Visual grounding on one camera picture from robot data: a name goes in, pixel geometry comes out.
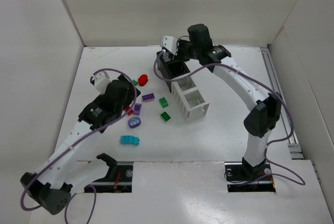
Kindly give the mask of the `light blue small lego brick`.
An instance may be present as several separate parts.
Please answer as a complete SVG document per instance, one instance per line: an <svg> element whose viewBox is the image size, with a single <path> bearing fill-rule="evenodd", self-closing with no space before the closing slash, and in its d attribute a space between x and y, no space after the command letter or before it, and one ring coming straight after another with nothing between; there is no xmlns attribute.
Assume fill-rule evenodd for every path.
<svg viewBox="0 0 334 224"><path fill-rule="evenodd" d="M136 136L134 136L133 138L133 145L134 146L138 146L140 144L140 139Z"/></svg>

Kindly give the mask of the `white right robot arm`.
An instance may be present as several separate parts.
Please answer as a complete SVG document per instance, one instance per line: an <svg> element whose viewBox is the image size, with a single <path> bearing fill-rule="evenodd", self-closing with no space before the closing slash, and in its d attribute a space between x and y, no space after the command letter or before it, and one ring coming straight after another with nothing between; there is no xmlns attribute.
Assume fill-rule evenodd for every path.
<svg viewBox="0 0 334 224"><path fill-rule="evenodd" d="M280 118L281 102L273 92L248 79L225 47L212 43L209 29L203 23L188 27L187 32L189 39L177 43L176 58L198 60L200 65L225 81L249 110L243 122L248 140L242 169L247 175L255 175L265 164L265 148Z"/></svg>

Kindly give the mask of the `red 2x4 lego brick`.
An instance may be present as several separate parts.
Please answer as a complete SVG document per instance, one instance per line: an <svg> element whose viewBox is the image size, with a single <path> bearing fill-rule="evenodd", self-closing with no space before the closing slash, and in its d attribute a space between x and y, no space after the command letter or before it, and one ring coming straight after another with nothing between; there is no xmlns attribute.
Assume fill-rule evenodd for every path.
<svg viewBox="0 0 334 224"><path fill-rule="evenodd" d="M132 115L134 113L131 107L126 107L124 111L127 113L127 115Z"/></svg>

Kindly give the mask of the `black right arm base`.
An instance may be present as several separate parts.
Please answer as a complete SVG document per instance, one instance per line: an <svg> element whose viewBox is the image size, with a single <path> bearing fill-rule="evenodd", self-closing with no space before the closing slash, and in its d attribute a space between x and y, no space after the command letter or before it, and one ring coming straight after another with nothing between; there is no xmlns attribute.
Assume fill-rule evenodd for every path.
<svg viewBox="0 0 334 224"><path fill-rule="evenodd" d="M276 192L269 163L256 168L242 162L226 162L224 177L229 193Z"/></svg>

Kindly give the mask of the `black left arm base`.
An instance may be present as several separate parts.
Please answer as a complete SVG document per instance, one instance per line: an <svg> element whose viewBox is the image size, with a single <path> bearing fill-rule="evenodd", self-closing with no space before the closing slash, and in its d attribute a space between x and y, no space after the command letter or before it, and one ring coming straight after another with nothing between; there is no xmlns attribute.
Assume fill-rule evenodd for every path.
<svg viewBox="0 0 334 224"><path fill-rule="evenodd" d="M91 185L97 193L131 193L133 162L121 162L115 171L109 169L106 176L95 180Z"/></svg>

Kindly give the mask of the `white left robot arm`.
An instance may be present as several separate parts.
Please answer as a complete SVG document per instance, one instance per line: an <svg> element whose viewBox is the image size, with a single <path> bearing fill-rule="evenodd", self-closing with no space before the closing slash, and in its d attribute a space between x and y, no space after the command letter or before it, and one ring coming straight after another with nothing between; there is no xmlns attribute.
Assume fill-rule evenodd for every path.
<svg viewBox="0 0 334 224"><path fill-rule="evenodd" d="M80 155L88 150L90 141L97 140L108 126L120 120L123 110L130 106L140 92L125 74L110 80L105 72L91 78L99 95L84 107L78 120L64 142L35 172L26 172L20 179L24 195L29 195L39 207L57 215L90 183L112 178L117 161L100 153L87 165L73 170Z"/></svg>

